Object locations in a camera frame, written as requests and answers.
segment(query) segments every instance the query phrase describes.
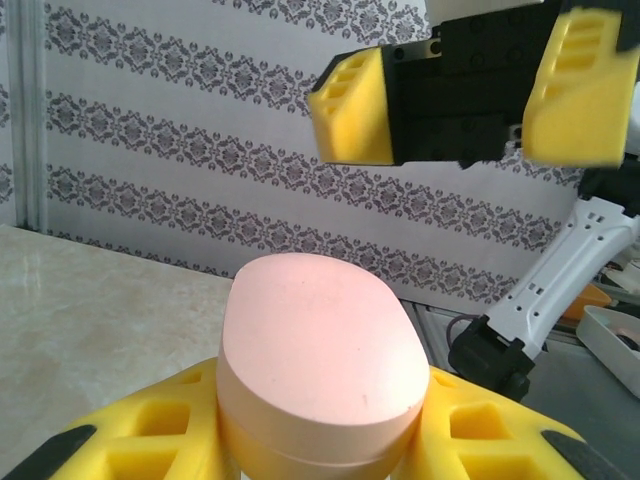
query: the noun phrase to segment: white container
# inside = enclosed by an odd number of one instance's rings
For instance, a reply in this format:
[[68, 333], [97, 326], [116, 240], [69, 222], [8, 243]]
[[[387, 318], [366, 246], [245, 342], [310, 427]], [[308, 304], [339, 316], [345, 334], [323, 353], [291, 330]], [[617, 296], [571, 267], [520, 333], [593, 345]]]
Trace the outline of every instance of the white container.
[[611, 373], [640, 398], [640, 353], [634, 352], [614, 333], [618, 328], [640, 333], [640, 319], [625, 313], [588, 306], [576, 333]]
[[640, 260], [629, 262], [622, 272], [607, 272], [607, 278], [632, 295], [640, 295]]

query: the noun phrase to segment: beige countertop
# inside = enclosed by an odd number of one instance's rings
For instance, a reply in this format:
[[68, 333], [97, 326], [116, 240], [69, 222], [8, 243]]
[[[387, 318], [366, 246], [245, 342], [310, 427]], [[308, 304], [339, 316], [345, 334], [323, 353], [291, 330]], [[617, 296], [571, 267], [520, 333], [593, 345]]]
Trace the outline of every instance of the beige countertop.
[[0, 478], [72, 420], [216, 356], [230, 287], [0, 226]]

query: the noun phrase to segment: yellow foam holder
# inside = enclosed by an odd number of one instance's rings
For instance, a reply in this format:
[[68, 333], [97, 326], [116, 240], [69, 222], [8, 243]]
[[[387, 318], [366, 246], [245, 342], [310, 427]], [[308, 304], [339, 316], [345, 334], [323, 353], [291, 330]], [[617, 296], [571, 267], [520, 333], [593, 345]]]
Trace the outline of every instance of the yellow foam holder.
[[51, 480], [239, 480], [218, 436], [216, 361], [73, 422], [97, 430]]
[[[207, 360], [78, 419], [65, 431], [90, 425], [95, 433], [52, 476], [28, 477], [238, 480], [218, 433], [216, 365]], [[543, 439], [546, 430], [582, 441], [554, 420], [432, 367], [420, 425], [392, 479], [581, 479]]]
[[309, 94], [320, 160], [393, 165], [382, 50], [356, 52], [332, 69]]
[[616, 50], [621, 21], [620, 12], [596, 8], [558, 16], [524, 113], [525, 157], [552, 166], [622, 163], [640, 45]]
[[570, 428], [454, 375], [431, 369], [417, 434], [392, 480], [582, 480], [543, 438]]

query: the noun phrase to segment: pink oval object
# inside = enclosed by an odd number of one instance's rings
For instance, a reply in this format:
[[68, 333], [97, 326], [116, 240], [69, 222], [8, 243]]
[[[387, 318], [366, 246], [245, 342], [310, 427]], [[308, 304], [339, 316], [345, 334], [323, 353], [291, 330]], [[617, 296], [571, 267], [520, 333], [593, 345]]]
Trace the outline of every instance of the pink oval object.
[[367, 271], [282, 254], [236, 276], [217, 389], [225, 441], [253, 480], [385, 478], [428, 382], [411, 321]]

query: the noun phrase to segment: orange object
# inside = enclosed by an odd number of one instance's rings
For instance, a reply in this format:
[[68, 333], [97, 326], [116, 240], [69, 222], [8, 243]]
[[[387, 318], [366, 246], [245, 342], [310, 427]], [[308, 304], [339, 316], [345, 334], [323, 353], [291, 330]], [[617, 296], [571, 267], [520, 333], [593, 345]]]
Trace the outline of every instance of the orange object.
[[611, 303], [611, 297], [593, 284], [587, 285], [582, 293], [576, 298], [571, 306], [562, 315], [565, 320], [579, 322], [584, 314], [584, 307], [593, 305], [595, 307], [606, 307]]

